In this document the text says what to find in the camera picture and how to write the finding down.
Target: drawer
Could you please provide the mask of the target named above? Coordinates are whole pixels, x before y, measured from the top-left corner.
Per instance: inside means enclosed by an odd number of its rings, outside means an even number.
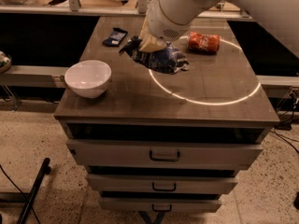
[[[177,200],[177,199],[130,199],[99,198],[99,204],[106,210],[154,211],[154,212],[202,212],[215,213],[221,201],[215,200]]]
[[[79,165],[246,170],[262,152],[258,144],[193,144],[69,139]]]
[[[160,175],[89,174],[87,180],[98,191],[154,193],[228,194],[237,184],[235,178]]]

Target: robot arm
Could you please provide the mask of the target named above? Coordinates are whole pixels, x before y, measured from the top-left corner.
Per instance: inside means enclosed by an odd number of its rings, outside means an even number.
[[[220,0],[151,0],[149,32],[173,41],[189,30],[192,20]],[[225,0],[246,11],[267,32],[299,57],[299,0]]]

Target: black drawer handle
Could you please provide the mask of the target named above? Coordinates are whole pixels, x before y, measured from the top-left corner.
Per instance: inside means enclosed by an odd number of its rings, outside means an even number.
[[[152,189],[155,191],[175,191],[177,189],[177,184],[174,183],[174,187],[172,189],[157,189],[155,187],[155,183],[152,183]]]
[[[149,158],[152,160],[152,161],[179,161],[180,160],[180,153],[178,151],[178,154],[177,154],[177,157],[174,158],[174,159],[159,159],[159,158],[154,158],[152,157],[152,151],[149,152]]]
[[[153,205],[151,206],[151,209],[152,209],[152,211],[154,211],[154,212],[156,212],[156,213],[169,213],[169,212],[171,212],[171,210],[172,210],[172,205],[170,204],[170,205],[169,205],[169,209],[167,209],[167,210],[158,210],[158,209],[155,208],[155,205],[153,204]]]

